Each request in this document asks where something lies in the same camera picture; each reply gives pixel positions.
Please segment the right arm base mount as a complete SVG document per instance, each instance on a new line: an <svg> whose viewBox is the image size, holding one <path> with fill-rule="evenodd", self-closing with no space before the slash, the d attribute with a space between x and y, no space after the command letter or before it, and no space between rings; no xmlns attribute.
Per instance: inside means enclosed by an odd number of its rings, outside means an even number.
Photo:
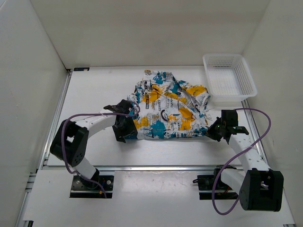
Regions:
<svg viewBox="0 0 303 227"><path fill-rule="evenodd" d="M193 184L198 186L200 200L212 199L214 180L221 168L222 166L217 166L211 174L200 174L192 181ZM237 197L238 194L230 186L223 183L219 177L215 187L214 198L216 200L235 200Z"/></svg>

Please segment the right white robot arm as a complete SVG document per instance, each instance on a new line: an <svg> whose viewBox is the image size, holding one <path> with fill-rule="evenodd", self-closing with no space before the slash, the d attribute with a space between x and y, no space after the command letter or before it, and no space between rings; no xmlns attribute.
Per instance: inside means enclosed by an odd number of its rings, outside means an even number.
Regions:
<svg viewBox="0 0 303 227"><path fill-rule="evenodd" d="M205 135L215 141L224 139L235 152L213 176L212 204L215 211L224 216L229 214L235 205L220 212L215 204L216 188L229 186L238 197L244 210L279 212L282 206L284 176L280 171L273 170L254 149L261 141L261 135L255 142L250 141L249 132L239 126L237 109L222 110L221 117L208 128Z"/></svg>

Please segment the patterned white shorts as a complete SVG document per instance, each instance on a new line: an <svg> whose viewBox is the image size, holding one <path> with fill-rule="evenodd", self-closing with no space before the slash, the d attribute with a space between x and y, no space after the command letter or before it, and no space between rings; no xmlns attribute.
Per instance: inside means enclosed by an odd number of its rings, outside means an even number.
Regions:
<svg viewBox="0 0 303 227"><path fill-rule="evenodd" d="M136 102L140 112L133 117L137 135L129 139L162 140L195 138L208 129L207 104L203 85L176 79L171 72L145 70L127 99Z"/></svg>

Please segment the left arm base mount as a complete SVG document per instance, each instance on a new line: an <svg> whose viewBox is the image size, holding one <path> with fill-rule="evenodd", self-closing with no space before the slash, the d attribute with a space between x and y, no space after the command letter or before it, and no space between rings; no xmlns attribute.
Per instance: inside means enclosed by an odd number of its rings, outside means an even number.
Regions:
<svg viewBox="0 0 303 227"><path fill-rule="evenodd" d="M114 176L99 175L98 183L104 188L106 196L98 184L74 175L71 183L70 198L111 199L113 196Z"/></svg>

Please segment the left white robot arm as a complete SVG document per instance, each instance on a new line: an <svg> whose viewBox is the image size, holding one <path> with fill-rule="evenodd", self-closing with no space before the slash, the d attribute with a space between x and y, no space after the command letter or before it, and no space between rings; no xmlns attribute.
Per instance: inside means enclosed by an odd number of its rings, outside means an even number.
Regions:
<svg viewBox="0 0 303 227"><path fill-rule="evenodd" d="M50 153L64 162L70 174L78 175L85 187L102 191L99 170L85 158L88 140L111 127L116 141L125 143L127 138L137 136L133 118L139 112L136 102L123 99L116 105L105 106L100 113L75 114L62 121L50 145Z"/></svg>

